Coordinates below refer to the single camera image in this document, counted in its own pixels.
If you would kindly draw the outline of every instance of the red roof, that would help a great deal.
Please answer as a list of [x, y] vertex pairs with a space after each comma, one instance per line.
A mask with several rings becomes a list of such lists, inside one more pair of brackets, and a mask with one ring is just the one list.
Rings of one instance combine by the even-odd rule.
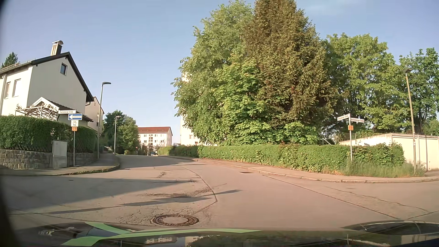
[[143, 133], [168, 133], [171, 127], [137, 127], [139, 129], [139, 134]]

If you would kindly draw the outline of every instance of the asphalt road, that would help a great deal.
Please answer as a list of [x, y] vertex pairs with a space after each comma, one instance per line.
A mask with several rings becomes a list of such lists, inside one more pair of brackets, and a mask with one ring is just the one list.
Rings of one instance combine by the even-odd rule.
[[319, 182], [208, 161], [118, 157], [121, 169], [108, 173], [3, 177], [14, 227], [74, 221], [157, 227], [151, 218], [160, 214], [195, 216], [196, 227], [326, 228], [408, 218], [439, 222], [439, 182]]

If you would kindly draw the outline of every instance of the street lamp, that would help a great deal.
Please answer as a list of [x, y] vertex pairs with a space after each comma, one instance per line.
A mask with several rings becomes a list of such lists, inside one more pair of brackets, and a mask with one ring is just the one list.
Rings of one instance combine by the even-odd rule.
[[101, 100], [99, 101], [99, 114], [97, 116], [97, 158], [99, 159], [99, 138], [101, 137], [101, 109], [102, 109], [102, 92], [104, 91], [104, 85], [110, 85], [111, 82], [103, 82], [101, 87]]
[[115, 119], [115, 123], [114, 123], [114, 154], [116, 154], [116, 126], [117, 126], [117, 118], [120, 116], [116, 116]]
[[410, 113], [411, 113], [411, 119], [412, 119], [412, 134], [413, 134], [413, 165], [416, 167], [416, 141], [414, 138], [413, 107], [412, 107], [412, 103], [411, 103], [409, 77], [407, 76], [407, 73], [410, 73], [410, 71], [412, 71], [412, 70], [413, 70], [413, 68], [405, 68], [403, 70], [403, 73], [406, 74], [407, 90], [409, 92], [409, 103], [410, 103]]

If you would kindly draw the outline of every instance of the blue one-way sign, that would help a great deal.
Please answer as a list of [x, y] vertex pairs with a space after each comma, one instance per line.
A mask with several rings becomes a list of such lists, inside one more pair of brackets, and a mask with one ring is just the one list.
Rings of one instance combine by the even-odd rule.
[[68, 120], [82, 120], [82, 114], [81, 113], [69, 114]]

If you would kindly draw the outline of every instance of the sky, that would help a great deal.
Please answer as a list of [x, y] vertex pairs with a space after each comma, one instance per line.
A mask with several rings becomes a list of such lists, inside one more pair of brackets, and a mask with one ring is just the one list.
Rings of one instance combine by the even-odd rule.
[[[228, 0], [9, 0], [0, 14], [0, 59], [50, 55], [62, 40], [102, 108], [120, 110], [139, 127], [170, 126], [180, 141], [171, 83], [191, 55], [193, 26]], [[322, 38], [370, 33], [399, 55], [439, 49], [436, 0], [297, 0]]]

